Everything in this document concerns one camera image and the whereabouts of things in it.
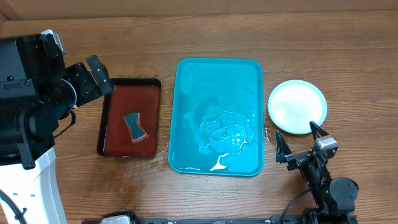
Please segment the tray rim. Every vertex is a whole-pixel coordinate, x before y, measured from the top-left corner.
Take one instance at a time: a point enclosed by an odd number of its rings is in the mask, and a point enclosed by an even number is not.
[[[170,160],[170,148],[172,147],[172,130],[173,130],[173,122],[172,122],[172,120],[173,120],[173,115],[174,115],[174,117],[176,116],[175,114],[173,114],[173,111],[177,109],[177,103],[175,102],[175,99],[178,98],[178,94],[179,94],[179,91],[175,91],[175,90],[179,89],[179,86],[177,86],[177,80],[180,80],[179,78],[180,78],[180,73],[182,71],[182,67],[186,63],[190,62],[191,60],[202,60],[202,61],[209,61],[209,62],[217,60],[217,61],[221,61],[223,63],[233,63],[233,64],[241,64],[241,65],[250,65],[251,64],[256,70],[259,70],[259,76],[260,76],[259,77],[259,82],[260,82],[260,85],[259,85],[259,88],[260,88],[260,90],[259,90],[259,98],[260,98],[260,100],[259,100],[259,102],[262,105],[262,109],[259,110],[258,117],[259,118],[262,117],[261,120],[259,119],[259,123],[261,124],[259,126],[261,126],[262,128],[259,128],[259,134],[258,135],[262,136],[262,138],[261,138],[262,141],[260,141],[260,139],[259,139],[259,144],[260,144],[259,147],[261,147],[262,150],[260,150],[260,153],[259,153],[259,155],[260,155],[259,165],[257,166],[257,168],[252,173],[242,173],[242,172],[239,172],[239,173],[214,173],[214,172],[210,172],[210,171],[180,170],[180,169],[177,169],[174,166],[173,162]],[[212,57],[187,57],[187,58],[182,59],[178,63],[177,69],[176,69],[176,72],[175,72],[172,117],[171,117],[171,120],[170,120],[169,151],[168,151],[168,156],[167,156],[167,160],[169,162],[169,166],[173,170],[175,170],[176,172],[181,173],[181,174],[205,174],[205,175],[222,175],[222,176],[237,176],[237,177],[255,177],[255,176],[257,176],[263,170],[264,164],[265,164],[265,152],[264,152],[264,150],[265,150],[264,149],[264,141],[265,141],[265,138],[264,138],[264,123],[265,123],[265,121],[264,120],[265,120],[265,117],[264,117],[264,81],[263,81],[263,78],[264,78],[264,74],[263,74],[262,67],[261,67],[260,63],[256,62],[255,60],[252,60],[252,59],[244,59],[244,58],[212,58]]]
[[[162,91],[162,84],[160,80],[157,78],[111,78],[111,82],[114,86],[116,85],[152,85],[159,87],[159,97],[161,96]],[[98,141],[97,141],[97,153],[101,156],[104,155],[105,149],[105,139],[106,139],[106,127],[108,123],[108,112],[109,112],[109,105],[111,102],[112,93],[109,93],[104,96],[104,103],[102,107],[102,114],[101,114],[101,122],[99,125],[99,133],[98,133]]]

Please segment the sponge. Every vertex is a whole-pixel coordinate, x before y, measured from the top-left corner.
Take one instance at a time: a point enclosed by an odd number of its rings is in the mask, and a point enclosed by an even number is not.
[[[139,113],[129,113],[123,117],[124,122],[130,130],[131,142],[139,142],[148,137],[148,134],[141,127]]]

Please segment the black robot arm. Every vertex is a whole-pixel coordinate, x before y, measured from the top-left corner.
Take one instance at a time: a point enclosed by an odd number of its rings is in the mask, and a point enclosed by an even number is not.
[[[310,122],[310,127],[315,140],[314,145],[307,152],[297,155],[292,154],[280,132],[276,133],[276,161],[287,162],[289,171],[300,170],[318,207],[306,208],[302,223],[357,223],[355,217],[349,216],[349,212],[355,210],[358,185],[346,177],[332,179],[326,168],[328,159],[337,152],[337,140],[313,121]]]
[[[35,160],[54,145],[58,120],[72,109],[114,89],[106,67],[96,55],[68,68],[58,34],[0,39],[0,166]]]

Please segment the dark red tray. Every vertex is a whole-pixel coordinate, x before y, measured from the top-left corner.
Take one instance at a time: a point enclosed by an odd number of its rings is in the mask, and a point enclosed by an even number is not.
[[[161,83],[155,78],[112,78],[115,90],[105,96],[97,152],[101,156],[150,157],[156,153]],[[132,143],[123,117],[140,113],[148,137]]]

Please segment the white dish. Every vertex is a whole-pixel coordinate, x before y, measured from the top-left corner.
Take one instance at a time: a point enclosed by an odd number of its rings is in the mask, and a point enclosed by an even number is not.
[[[275,87],[267,107],[276,126],[291,134],[310,133],[310,121],[321,126],[328,111],[322,92],[303,80],[289,80]]]

